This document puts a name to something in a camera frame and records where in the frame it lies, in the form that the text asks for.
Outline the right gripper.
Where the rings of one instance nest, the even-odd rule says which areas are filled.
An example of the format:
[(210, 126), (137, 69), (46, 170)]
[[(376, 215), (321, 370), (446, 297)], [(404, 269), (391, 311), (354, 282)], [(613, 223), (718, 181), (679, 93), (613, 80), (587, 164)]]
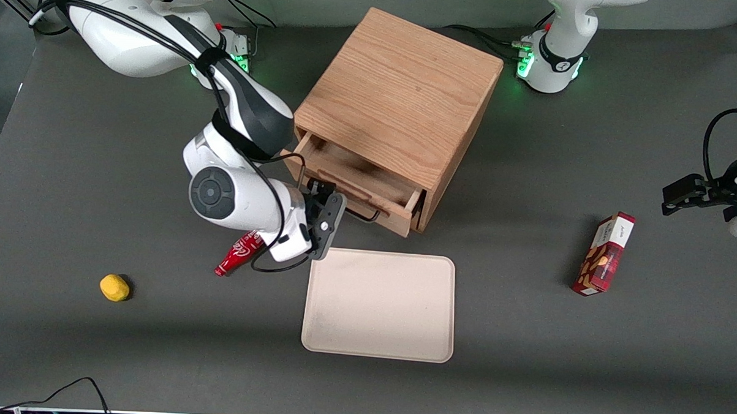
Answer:
[(347, 206), (346, 196), (335, 189), (336, 184), (319, 179), (308, 181), (309, 194), (290, 186), (279, 188), (280, 198), (287, 197), (288, 204), (281, 237), (275, 243), (276, 262), (303, 254), (313, 260), (327, 256)]

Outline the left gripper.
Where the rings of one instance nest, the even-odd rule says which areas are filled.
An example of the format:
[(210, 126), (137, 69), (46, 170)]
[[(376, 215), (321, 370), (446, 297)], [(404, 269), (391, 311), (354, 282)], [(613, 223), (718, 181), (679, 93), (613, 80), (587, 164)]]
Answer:
[[(672, 215), (685, 204), (702, 202), (706, 196), (705, 182), (703, 176), (689, 174), (664, 187), (661, 205), (663, 216)], [(737, 159), (731, 162), (725, 173), (711, 184), (711, 194), (737, 203)]]

